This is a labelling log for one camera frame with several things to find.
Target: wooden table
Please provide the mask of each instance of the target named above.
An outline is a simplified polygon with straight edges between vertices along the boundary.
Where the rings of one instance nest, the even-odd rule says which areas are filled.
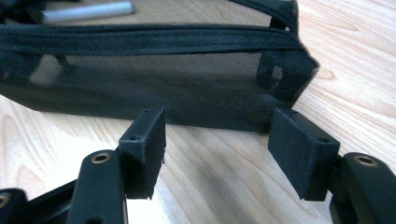
[[[188,1],[169,2],[148,1],[159,11],[144,19],[161,21],[153,15],[183,11],[178,2]],[[210,20],[212,9],[200,4],[191,15]],[[342,154],[374,155],[396,172],[396,2],[299,4],[301,39],[321,67],[294,109],[338,139]],[[228,9],[224,20],[244,18]],[[78,176],[86,155],[116,147],[130,123],[40,113],[0,97],[0,188],[25,189],[30,199],[57,188]],[[300,201],[269,153],[267,135],[175,125],[166,134],[154,198],[128,202],[131,223],[331,222],[331,195],[324,203]]]

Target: black mesh pouch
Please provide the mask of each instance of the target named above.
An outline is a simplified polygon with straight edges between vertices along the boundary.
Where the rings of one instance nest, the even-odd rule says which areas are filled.
[[[267,132],[318,67],[291,0],[230,1],[268,27],[30,24],[32,2],[1,1],[0,94],[34,110],[134,119],[163,106],[168,123]]]

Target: zipper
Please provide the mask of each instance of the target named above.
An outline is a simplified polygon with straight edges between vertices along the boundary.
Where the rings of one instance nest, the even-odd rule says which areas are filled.
[[[233,25],[17,25],[0,27],[0,50],[54,55],[146,55],[302,49],[289,32]]]

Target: black plastic bracket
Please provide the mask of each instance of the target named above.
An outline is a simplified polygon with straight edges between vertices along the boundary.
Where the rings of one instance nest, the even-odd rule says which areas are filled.
[[[396,223],[396,177],[377,158],[338,154],[340,144],[303,115],[276,108],[269,150],[297,191],[308,201],[324,201],[337,224]]]
[[[324,201],[327,167],[340,143],[312,121],[286,107],[274,110],[268,148],[301,199]]]
[[[165,146],[164,110],[146,109],[116,150],[97,151],[83,160],[77,181],[30,202],[21,189],[0,190],[0,224],[127,223],[125,194],[152,197]]]

